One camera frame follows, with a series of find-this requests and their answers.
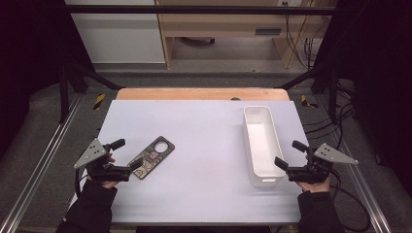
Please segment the metal rail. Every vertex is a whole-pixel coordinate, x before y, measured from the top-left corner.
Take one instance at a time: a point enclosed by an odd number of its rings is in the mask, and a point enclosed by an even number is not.
[[[316,98],[324,115],[328,116],[326,98],[323,95],[316,95]],[[339,140],[338,133],[340,133],[339,130],[336,130],[333,133],[333,140],[335,140],[336,143]],[[341,148],[344,153],[353,157],[344,139],[342,139]],[[370,214],[371,223],[375,231],[378,233],[391,233],[391,227],[389,226],[384,214],[382,213],[381,208],[379,207],[379,204],[372,193],[372,190],[364,179],[359,166],[346,165],[346,168],[348,169],[349,176],[351,177],[354,187],[358,192],[360,200]]]
[[[36,193],[37,188],[42,181],[42,178],[45,176],[49,165],[54,157],[58,147],[60,146],[61,141],[63,140],[66,131],[72,122],[76,111],[79,108],[80,102],[82,100],[82,94],[76,94],[75,98],[71,104],[69,116],[63,123],[60,123],[57,126],[57,129],[54,132],[47,148],[45,149],[42,157],[40,158],[39,163],[34,169],[29,181],[27,182],[24,190],[21,192],[18,200],[15,202],[15,205],[10,210],[9,214],[6,216],[5,220],[0,226],[0,232],[2,233],[13,233],[17,230],[18,224],[20,223],[25,211],[27,210],[28,205]]]
[[[336,16],[353,13],[334,7],[238,7],[238,6],[130,6],[130,5],[45,5],[45,10],[72,14],[191,14],[191,15],[290,15]]]

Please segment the wall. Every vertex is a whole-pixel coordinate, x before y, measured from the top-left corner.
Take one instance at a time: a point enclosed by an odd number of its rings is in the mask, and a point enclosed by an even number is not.
[[[153,0],[65,0],[73,5],[154,5]],[[93,63],[164,63],[157,16],[72,14]]]

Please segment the black cloth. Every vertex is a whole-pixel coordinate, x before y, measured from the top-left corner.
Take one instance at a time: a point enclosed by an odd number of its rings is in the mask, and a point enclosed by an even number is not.
[[[82,194],[72,205],[56,230],[57,233],[104,233],[112,223],[112,204],[118,190],[86,181]]]
[[[116,188],[107,189],[100,183],[86,181],[80,198],[67,212],[65,219],[60,222],[56,233],[109,232],[112,222],[111,207],[117,192]],[[345,232],[329,192],[311,193],[307,191],[300,194],[297,201],[301,213],[301,220],[298,224],[299,233]],[[167,227],[143,228],[143,232],[159,232],[158,230],[168,229]],[[202,231],[209,232],[212,229],[213,227],[203,227]],[[268,228],[258,227],[252,229],[251,232],[256,232],[256,230],[265,232]]]
[[[297,197],[301,219],[299,233],[342,233],[340,223],[329,192],[306,191]]]

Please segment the white plastic container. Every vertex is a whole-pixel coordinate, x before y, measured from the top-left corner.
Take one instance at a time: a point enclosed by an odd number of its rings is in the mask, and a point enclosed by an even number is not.
[[[254,186],[274,186],[286,173],[274,163],[283,158],[270,109],[249,106],[244,110],[243,134],[249,178]]]

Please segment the white tabletop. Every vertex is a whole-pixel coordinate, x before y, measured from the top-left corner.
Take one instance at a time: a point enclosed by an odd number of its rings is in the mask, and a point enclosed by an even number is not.
[[[301,189],[282,178],[257,188],[248,177],[242,133],[246,106],[267,106],[285,160],[306,163],[292,141],[307,145],[292,101],[115,100],[102,126],[102,144],[124,138],[114,151],[125,166],[158,136],[175,145],[144,180],[117,185],[113,222],[132,224],[272,224],[298,222]]]

